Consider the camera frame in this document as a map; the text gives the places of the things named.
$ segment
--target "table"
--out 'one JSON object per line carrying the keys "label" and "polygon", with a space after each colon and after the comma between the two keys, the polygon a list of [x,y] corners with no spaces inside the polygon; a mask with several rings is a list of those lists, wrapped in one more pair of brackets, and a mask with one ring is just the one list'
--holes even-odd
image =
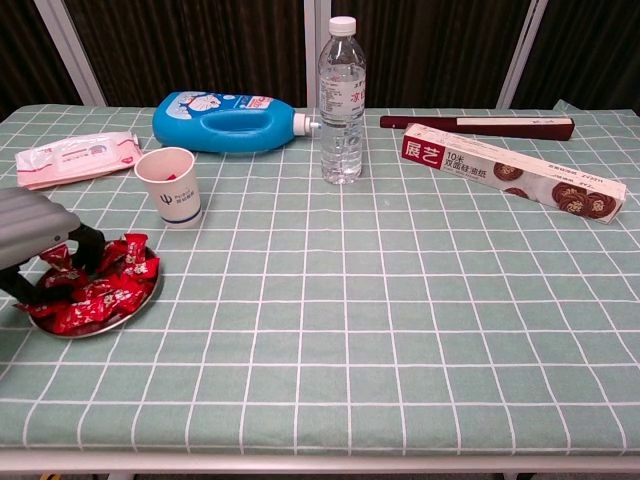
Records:
{"label": "table", "polygon": [[[428,169],[399,158],[401,131],[378,127],[389,113],[569,114],[568,142],[479,138],[629,196],[602,225]],[[21,108],[0,125],[0,187],[16,152],[71,135],[131,129],[157,148],[152,114]],[[108,238],[147,233],[164,285],[123,328],[76,341],[0,297],[3,469],[640,469],[640,119],[560,102],[365,123],[351,186],[321,180],[314,138],[198,154],[200,229],[165,229],[132,171],[46,190]]]}

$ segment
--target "round tray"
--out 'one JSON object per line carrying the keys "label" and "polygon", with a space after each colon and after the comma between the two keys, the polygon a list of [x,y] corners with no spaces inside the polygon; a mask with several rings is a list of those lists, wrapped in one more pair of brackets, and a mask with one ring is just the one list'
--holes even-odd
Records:
{"label": "round tray", "polygon": [[[150,258],[157,257],[155,252],[148,247],[146,248],[145,255],[147,260]],[[48,270],[42,276],[42,278],[45,278],[47,274],[52,270],[53,269]],[[125,316],[122,316],[119,314],[114,315],[113,317],[105,320],[104,322],[94,322],[94,323],[87,323],[86,325],[80,325],[79,327],[76,327],[73,330],[70,330],[69,332],[54,333],[53,330],[51,329],[51,326],[52,326],[51,317],[33,318],[31,315],[29,315],[29,320],[31,321],[31,324],[34,327],[54,337],[58,337],[58,338],[93,337],[94,335],[99,335],[101,333],[108,332],[109,330],[116,328],[118,325],[121,325],[124,322],[130,320],[131,318],[135,317],[138,313],[140,313],[144,309],[147,303],[149,303],[149,300],[151,300],[151,298],[156,294],[156,291],[158,290],[158,287],[161,284],[162,284],[162,264],[158,265],[158,273],[156,275],[156,278],[153,279],[153,289],[151,290],[151,293],[147,295],[147,298],[143,300],[143,302],[140,304],[140,306],[135,312]]]}

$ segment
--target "paper cup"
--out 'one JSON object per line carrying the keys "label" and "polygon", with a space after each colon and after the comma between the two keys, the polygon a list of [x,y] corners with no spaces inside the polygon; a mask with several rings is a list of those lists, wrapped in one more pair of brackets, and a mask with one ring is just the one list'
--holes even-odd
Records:
{"label": "paper cup", "polygon": [[134,168],[169,228],[189,228],[202,217],[195,157],[184,148],[144,154]]}

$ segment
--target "curtain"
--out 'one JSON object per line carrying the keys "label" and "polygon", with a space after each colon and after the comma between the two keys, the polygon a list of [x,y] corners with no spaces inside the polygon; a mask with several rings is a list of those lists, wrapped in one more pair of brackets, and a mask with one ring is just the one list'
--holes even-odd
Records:
{"label": "curtain", "polygon": [[358,22],[369,107],[494,108],[529,0],[333,0]]}
{"label": "curtain", "polygon": [[514,108],[640,111],[640,1],[551,0]]}
{"label": "curtain", "polygon": [[306,104],[302,0],[65,0],[105,99],[207,90]]}
{"label": "curtain", "polygon": [[23,105],[82,103],[33,0],[2,2],[0,62],[0,120]]}

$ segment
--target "wet wipes package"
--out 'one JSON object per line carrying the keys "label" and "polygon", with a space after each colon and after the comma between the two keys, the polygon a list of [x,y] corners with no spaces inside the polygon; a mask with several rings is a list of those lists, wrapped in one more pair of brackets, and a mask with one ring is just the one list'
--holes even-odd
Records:
{"label": "wet wipes package", "polygon": [[418,124],[404,133],[402,157],[601,223],[627,195],[623,183]]}
{"label": "wet wipes package", "polygon": [[71,137],[16,154],[18,185],[31,190],[131,168],[142,152],[131,132]]}

